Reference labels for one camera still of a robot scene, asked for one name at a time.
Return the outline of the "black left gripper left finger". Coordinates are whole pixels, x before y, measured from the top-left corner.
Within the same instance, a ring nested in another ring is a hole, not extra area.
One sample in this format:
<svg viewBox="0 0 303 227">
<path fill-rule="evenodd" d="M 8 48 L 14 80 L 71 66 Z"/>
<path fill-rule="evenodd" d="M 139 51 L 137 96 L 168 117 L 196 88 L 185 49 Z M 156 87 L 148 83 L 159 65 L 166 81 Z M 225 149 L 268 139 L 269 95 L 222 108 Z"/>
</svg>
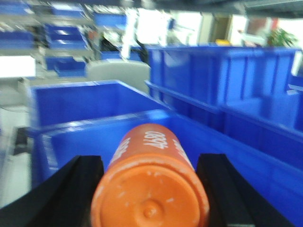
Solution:
<svg viewBox="0 0 303 227">
<path fill-rule="evenodd" d="M 0 210 L 2 227 L 90 227 L 92 197 L 104 173 L 100 156 L 75 156 Z"/>
</svg>

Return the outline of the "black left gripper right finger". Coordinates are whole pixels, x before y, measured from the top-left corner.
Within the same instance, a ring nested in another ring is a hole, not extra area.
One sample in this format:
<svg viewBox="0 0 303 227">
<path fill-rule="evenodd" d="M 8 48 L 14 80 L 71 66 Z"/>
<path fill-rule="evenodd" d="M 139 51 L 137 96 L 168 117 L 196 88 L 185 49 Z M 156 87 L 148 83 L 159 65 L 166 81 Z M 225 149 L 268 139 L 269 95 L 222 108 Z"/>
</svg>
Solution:
<svg viewBox="0 0 303 227">
<path fill-rule="evenodd" d="M 210 204 L 210 227 L 291 227 L 224 154 L 200 154 L 196 173 Z"/>
</svg>

